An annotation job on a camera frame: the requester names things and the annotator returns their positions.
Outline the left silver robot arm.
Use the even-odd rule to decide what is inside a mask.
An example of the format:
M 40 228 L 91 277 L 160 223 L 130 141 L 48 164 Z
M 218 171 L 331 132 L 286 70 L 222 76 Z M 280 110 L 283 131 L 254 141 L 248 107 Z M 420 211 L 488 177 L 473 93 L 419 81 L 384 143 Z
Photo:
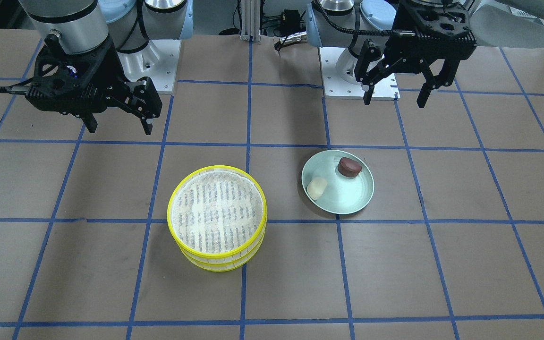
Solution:
M 313 0 L 306 34 L 315 47 L 344 48 L 349 79 L 371 102 L 376 84 L 393 74 L 422 74 L 417 97 L 451 86 L 477 46 L 544 48 L 544 25 L 468 0 Z

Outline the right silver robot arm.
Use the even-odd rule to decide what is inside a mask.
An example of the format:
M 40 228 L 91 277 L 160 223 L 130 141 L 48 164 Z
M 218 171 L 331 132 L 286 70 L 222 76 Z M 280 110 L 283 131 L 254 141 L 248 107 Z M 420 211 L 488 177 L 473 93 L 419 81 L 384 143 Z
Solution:
M 145 134 L 160 117 L 160 94 L 175 85 L 181 41 L 194 34 L 191 0 L 22 0 L 41 33 L 24 97 L 41 111 L 72 115 L 90 133 L 96 114 L 119 108 Z

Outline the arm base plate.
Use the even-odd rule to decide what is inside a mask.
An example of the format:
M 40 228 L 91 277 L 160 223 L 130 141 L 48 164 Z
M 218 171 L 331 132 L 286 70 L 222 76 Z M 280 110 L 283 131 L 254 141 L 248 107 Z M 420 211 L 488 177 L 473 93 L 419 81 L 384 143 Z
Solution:
M 365 91 L 354 75 L 356 58 L 346 48 L 319 47 L 323 90 L 331 99 L 362 99 Z M 393 101 L 401 97 L 395 74 L 375 85 L 371 101 Z
M 124 73 L 130 81 L 149 77 L 160 94 L 173 94 L 183 41 L 151 40 L 134 53 L 118 52 Z

